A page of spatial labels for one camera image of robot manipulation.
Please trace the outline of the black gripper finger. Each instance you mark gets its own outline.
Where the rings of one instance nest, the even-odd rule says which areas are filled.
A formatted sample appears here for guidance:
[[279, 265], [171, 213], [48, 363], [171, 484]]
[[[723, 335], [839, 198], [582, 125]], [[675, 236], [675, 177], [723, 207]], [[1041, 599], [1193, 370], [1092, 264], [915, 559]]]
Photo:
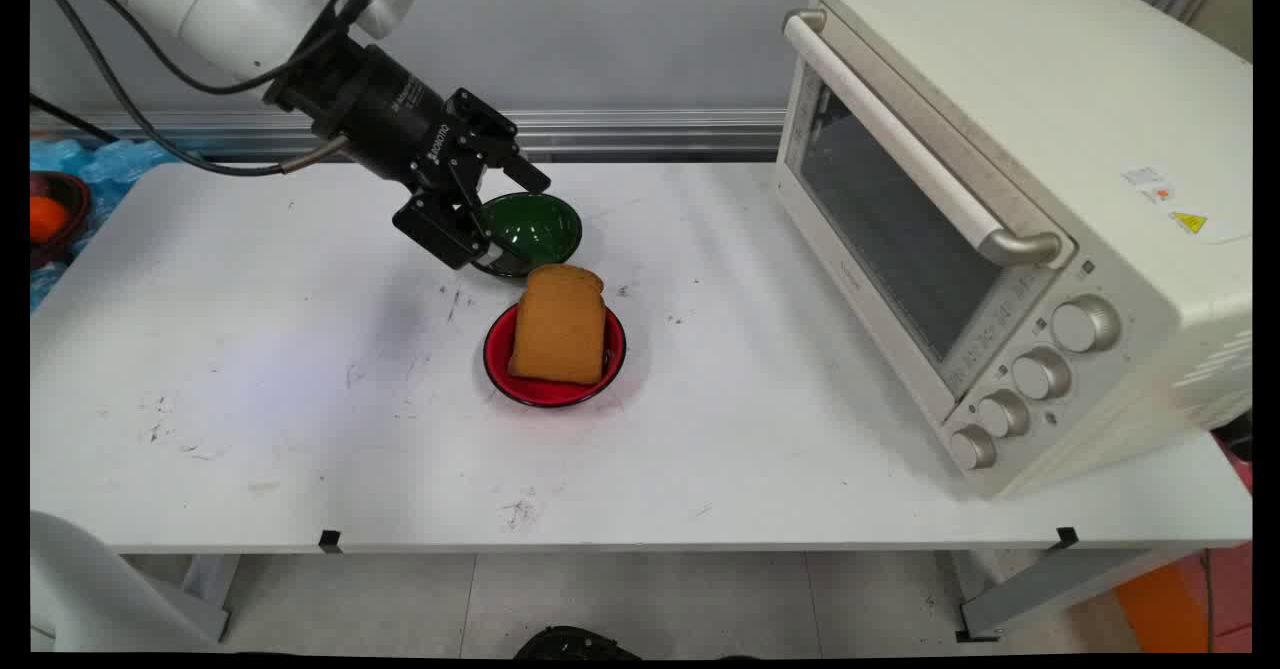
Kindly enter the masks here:
[[498, 169], [530, 194], [543, 194], [550, 178], [522, 153], [515, 122], [474, 92], [456, 90], [445, 101], [445, 168], [463, 191], [477, 191], [485, 168]]
[[393, 226], [449, 269], [480, 262], [493, 249], [479, 189], [480, 162], [412, 162], [410, 200], [392, 217]]

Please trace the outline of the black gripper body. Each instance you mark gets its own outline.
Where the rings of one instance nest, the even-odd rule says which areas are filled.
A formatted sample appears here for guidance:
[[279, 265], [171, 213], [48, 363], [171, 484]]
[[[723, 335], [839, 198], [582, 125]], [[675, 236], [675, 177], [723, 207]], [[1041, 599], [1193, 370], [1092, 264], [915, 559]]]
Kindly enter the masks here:
[[381, 180], [454, 191], [445, 151], [471, 113], [465, 87], [444, 98], [378, 46], [339, 37], [273, 81], [264, 100], [305, 113], [319, 139], [347, 137], [347, 153]]

